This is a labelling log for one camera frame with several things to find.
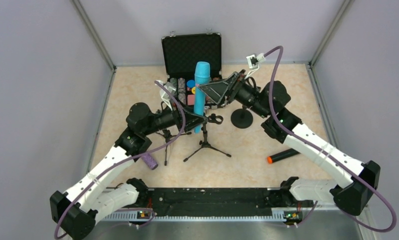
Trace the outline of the black tripod stand with clip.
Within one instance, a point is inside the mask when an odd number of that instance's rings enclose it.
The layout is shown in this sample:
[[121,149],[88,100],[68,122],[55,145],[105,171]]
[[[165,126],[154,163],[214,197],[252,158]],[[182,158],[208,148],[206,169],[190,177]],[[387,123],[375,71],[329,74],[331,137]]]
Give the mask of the black tripod stand with clip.
[[220,150],[220,149],[217,149],[217,148],[213,147],[213,146],[209,143],[209,141],[208,141],[207,124],[208,124],[208,123],[212,123],[212,124],[221,125],[221,124],[223,123],[223,120],[224,120],[223,116],[221,116],[221,115],[216,115],[215,113],[212,113],[212,114],[209,115],[207,118],[208,118],[208,122],[207,122],[207,123],[203,123],[203,124],[202,124],[202,127],[201,127],[203,140],[200,140],[199,143],[198,143],[198,144],[200,145],[200,147],[199,147],[197,150],[195,150],[192,154],[190,154],[189,156],[187,156],[187,157],[183,160],[184,163],[187,162],[192,156],[194,156],[196,153],[198,153],[198,152],[199,152],[200,150],[202,150],[202,149],[212,149],[212,150],[214,150],[214,151],[217,151],[217,152],[220,152],[220,153],[226,155],[226,156],[229,157],[229,158],[232,157],[231,154],[226,153],[226,152],[224,152],[224,151],[222,151],[222,150]]

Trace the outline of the blue microphone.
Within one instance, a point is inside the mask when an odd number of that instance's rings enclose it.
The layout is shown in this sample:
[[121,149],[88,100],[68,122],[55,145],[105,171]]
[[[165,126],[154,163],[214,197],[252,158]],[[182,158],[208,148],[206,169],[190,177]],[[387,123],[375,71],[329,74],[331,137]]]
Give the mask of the blue microphone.
[[210,64],[205,61],[199,61],[196,64],[194,72],[195,81],[195,102],[194,102],[194,113],[204,116],[206,94],[199,89],[199,85],[207,84],[211,80]]

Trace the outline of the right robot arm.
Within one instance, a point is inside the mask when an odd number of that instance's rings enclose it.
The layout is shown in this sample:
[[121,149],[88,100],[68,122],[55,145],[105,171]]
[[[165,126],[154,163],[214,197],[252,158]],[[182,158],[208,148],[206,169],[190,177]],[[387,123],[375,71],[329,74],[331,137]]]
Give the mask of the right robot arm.
[[350,157],[315,134],[285,107],[291,97],[280,81],[258,90],[246,83],[243,72],[234,72],[226,79],[198,84],[197,89],[215,103],[238,101],[265,119],[261,127],[270,138],[306,156],[331,176],[331,180],[291,177],[287,189],[297,201],[332,203],[350,215],[361,214],[373,196],[369,187],[378,187],[380,166]]

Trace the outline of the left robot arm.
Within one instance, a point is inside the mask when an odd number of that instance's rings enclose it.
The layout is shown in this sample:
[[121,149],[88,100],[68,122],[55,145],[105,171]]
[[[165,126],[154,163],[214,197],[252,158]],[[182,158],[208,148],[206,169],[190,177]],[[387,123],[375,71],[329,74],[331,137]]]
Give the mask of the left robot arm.
[[[70,236],[73,240],[82,240],[105,216],[134,204],[141,191],[131,183],[108,193],[104,190],[139,159],[168,147],[182,134],[207,123],[208,118],[204,111],[197,112],[193,106],[178,101],[157,112],[152,112],[146,103],[138,102],[130,108],[126,122],[127,127],[92,170],[64,192],[51,195],[51,217],[56,223],[54,239]],[[169,142],[151,149],[148,136],[173,126],[178,133]]]

